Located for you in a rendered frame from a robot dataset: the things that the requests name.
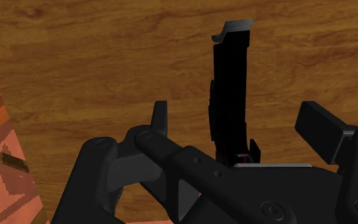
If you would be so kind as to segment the black upright tool grey tip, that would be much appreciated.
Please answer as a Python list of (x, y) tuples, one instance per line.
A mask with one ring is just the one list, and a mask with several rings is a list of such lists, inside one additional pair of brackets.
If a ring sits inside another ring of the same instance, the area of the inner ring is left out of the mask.
[(228, 167), (258, 164), (261, 151), (247, 138), (247, 49), (252, 19), (226, 21), (212, 36), (214, 77), (210, 81), (209, 126), (216, 160)]

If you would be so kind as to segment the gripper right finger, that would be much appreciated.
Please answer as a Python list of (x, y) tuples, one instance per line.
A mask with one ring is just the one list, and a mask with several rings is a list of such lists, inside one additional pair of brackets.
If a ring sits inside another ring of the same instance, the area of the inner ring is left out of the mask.
[(358, 224), (358, 126), (349, 125), (315, 101), (301, 103), (296, 132), (342, 176), (334, 215), (337, 224)]

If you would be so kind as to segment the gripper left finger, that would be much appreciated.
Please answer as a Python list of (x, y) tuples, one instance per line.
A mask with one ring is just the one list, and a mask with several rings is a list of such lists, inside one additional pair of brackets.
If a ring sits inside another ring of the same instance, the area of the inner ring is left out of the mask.
[(86, 141), (78, 154), (51, 224), (127, 224), (115, 216), (124, 186), (140, 183), (172, 224), (237, 222), (187, 182), (166, 158), (181, 147), (167, 137), (167, 102), (155, 102), (151, 124), (132, 127), (118, 143)]

